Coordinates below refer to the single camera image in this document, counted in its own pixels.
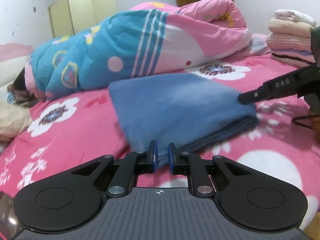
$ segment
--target silver screw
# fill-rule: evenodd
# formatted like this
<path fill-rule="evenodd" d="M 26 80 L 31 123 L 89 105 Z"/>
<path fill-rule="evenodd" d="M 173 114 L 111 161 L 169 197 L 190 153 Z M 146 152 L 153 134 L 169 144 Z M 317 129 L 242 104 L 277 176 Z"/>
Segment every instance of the silver screw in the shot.
<path fill-rule="evenodd" d="M 213 191 L 213 189 L 209 186 L 200 186 L 197 188 L 197 191 L 202 194 L 209 194 Z"/>
<path fill-rule="evenodd" d="M 121 194 L 122 192 L 124 192 L 124 188 L 121 186 L 113 186 L 111 188 L 109 188 L 109 193 L 117 195 L 117 194 Z"/>

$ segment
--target white folded towel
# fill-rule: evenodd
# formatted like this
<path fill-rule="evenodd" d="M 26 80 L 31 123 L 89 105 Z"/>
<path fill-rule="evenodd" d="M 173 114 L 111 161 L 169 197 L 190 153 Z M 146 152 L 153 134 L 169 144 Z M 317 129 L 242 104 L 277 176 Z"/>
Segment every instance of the white folded towel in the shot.
<path fill-rule="evenodd" d="M 280 9 L 274 12 L 274 17 L 279 20 L 308 23 L 313 27 L 317 25 L 317 22 L 311 16 L 295 10 Z"/>

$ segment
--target beige pillow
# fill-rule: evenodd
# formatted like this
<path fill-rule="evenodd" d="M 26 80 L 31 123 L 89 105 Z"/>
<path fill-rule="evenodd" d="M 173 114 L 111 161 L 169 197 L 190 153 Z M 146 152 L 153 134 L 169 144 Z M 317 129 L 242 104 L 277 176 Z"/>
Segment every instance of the beige pillow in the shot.
<path fill-rule="evenodd" d="M 0 141 L 10 141 L 27 129 L 31 122 L 28 109 L 0 101 Z"/>

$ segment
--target bed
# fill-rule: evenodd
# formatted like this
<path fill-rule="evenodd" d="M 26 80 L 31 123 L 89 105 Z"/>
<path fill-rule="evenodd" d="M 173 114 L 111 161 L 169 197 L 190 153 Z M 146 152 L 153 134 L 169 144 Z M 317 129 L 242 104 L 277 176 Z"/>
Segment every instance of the bed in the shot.
<path fill-rule="evenodd" d="M 5 64 L 15 65 L 16 60 Z M 271 59 L 270 54 L 249 57 L 238 54 L 237 57 L 214 61 L 183 72 L 245 92 L 293 70 L 294 67 Z M 258 103 L 258 127 L 200 152 L 205 159 L 211 159 L 214 155 L 226 156 L 301 189 L 308 199 L 308 211 L 302 229 L 311 222 L 319 209 L 320 177 L 317 174 L 320 173 L 320 145 L 313 131 L 292 124 L 291 119 L 306 115 L 308 111 L 308 105 L 296 96 Z M 40 102 L 30 113 L 34 122 L 0 155 L 0 191 L 12 198 L 34 181 L 101 155 L 112 154 L 115 158 L 122 158 L 130 152 L 130 146 L 117 122 L 108 89 L 80 92 L 55 101 Z M 39 125 L 50 114 L 59 114 L 59 118 Z M 186 187 L 187 179 L 171 176 L 168 167 L 164 167 L 155 175 L 140 176 L 138 186 Z"/>

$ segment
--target stack of folded clothes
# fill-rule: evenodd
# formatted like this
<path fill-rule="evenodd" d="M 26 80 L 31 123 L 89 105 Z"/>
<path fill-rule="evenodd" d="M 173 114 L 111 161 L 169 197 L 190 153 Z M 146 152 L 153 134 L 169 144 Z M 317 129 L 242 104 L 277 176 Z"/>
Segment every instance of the stack of folded clothes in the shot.
<path fill-rule="evenodd" d="M 267 38 L 272 57 L 296 67 L 315 63 L 312 55 L 311 30 L 316 21 L 309 15 L 294 10 L 277 10 L 269 22 L 272 32 Z"/>

